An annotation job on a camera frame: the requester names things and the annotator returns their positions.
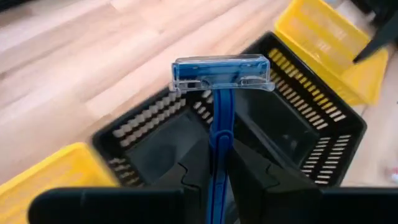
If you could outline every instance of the yellow shopping basket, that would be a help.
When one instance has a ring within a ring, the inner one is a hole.
[[[278,20],[275,32],[345,102],[377,102],[387,50],[353,65],[352,60],[370,39],[328,4],[294,0]]]
[[[72,144],[0,186],[0,223],[28,223],[31,201],[48,189],[116,185],[116,179],[86,144]]]

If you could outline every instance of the plastic basket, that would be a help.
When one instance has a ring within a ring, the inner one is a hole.
[[[294,0],[277,21],[275,32],[345,102],[377,102],[388,52],[381,49],[353,65],[369,37],[328,4]]]
[[[236,90],[235,138],[304,179],[340,184],[365,132],[364,121],[274,34],[245,53],[270,59],[277,89]],[[159,102],[167,105],[155,110]],[[164,89],[98,131],[93,145],[122,185],[150,185],[208,135],[212,102],[209,91],[175,96]],[[234,207],[226,210],[227,217],[237,217],[229,212]]]
[[[56,187],[116,186],[117,180],[83,144],[64,147],[0,186],[0,223],[28,223],[27,209],[40,193]]]

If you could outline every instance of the black holder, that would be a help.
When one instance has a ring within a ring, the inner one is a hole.
[[[53,189],[29,209],[30,224],[205,223],[210,178],[207,139],[145,188]],[[227,164],[243,224],[387,223],[398,189],[320,189],[235,140]]]

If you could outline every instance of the razor blade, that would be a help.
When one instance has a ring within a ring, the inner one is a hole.
[[[272,91],[270,63],[261,54],[178,58],[170,91],[250,88]]]

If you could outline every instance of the wooden floor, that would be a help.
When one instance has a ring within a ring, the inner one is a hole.
[[[177,57],[239,53],[289,2],[39,0],[0,13],[0,183],[66,144],[89,142],[166,86]],[[346,185],[388,185],[380,170],[398,162],[392,61],[380,104],[357,108],[369,130]]]

